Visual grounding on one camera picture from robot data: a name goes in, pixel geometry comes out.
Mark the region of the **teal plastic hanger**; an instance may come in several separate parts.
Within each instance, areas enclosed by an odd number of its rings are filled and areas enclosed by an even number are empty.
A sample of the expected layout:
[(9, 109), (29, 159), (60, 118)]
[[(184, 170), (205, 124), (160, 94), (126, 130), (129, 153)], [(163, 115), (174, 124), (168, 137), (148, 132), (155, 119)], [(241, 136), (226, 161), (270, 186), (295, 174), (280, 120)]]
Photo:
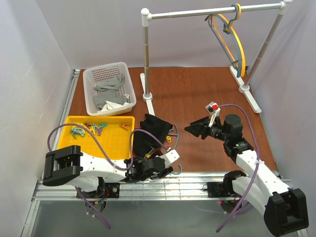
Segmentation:
[[(178, 127), (177, 127), (177, 125), (174, 123), (173, 124), (174, 125), (174, 128), (172, 128), (172, 129), (170, 129), (170, 131), (169, 131), (169, 133), (168, 133), (168, 135), (169, 136), (175, 136), (176, 137), (176, 142), (175, 142), (175, 145), (174, 145), (174, 149), (176, 149), (177, 148), (177, 146), (178, 146), (178, 142), (179, 142), (179, 130), (178, 130)], [(148, 154), (151, 154), (152, 153), (152, 151), (154, 150), (154, 148), (151, 148), (150, 150), (149, 150), (149, 152), (148, 152)], [(175, 171), (173, 171), (171, 174), (173, 174), (173, 175), (180, 175), (181, 173), (182, 173), (182, 166), (179, 164), (178, 165), (179, 166), (179, 171), (177, 171), (177, 172), (175, 172)]]

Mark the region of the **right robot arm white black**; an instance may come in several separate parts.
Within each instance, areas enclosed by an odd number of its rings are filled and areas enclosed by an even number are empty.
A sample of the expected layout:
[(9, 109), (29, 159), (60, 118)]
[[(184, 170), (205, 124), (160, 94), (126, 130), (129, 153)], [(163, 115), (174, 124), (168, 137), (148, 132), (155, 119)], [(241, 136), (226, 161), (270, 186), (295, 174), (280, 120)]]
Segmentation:
[(306, 196), (301, 189), (293, 189), (258, 158), (256, 151), (242, 135), (239, 116), (229, 114), (223, 123), (216, 117), (212, 126), (209, 117), (190, 123), (185, 131), (205, 139), (210, 136), (224, 142), (226, 155), (241, 169), (224, 176), (226, 191), (233, 195), (245, 195), (245, 199), (263, 216), (272, 235), (285, 234), (309, 226)]

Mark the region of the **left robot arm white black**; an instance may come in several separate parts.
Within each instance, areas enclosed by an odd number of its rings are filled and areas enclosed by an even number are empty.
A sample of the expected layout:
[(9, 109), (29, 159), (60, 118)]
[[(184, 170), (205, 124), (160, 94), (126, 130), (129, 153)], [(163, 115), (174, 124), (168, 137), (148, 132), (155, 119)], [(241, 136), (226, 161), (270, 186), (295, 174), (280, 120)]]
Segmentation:
[(173, 171), (179, 159), (175, 149), (165, 154), (154, 152), (149, 158), (115, 160), (111, 165), (106, 159), (94, 157), (72, 145), (45, 155), (43, 185), (58, 187), (71, 185), (85, 193), (101, 194), (106, 182), (137, 183), (148, 179), (163, 178)]

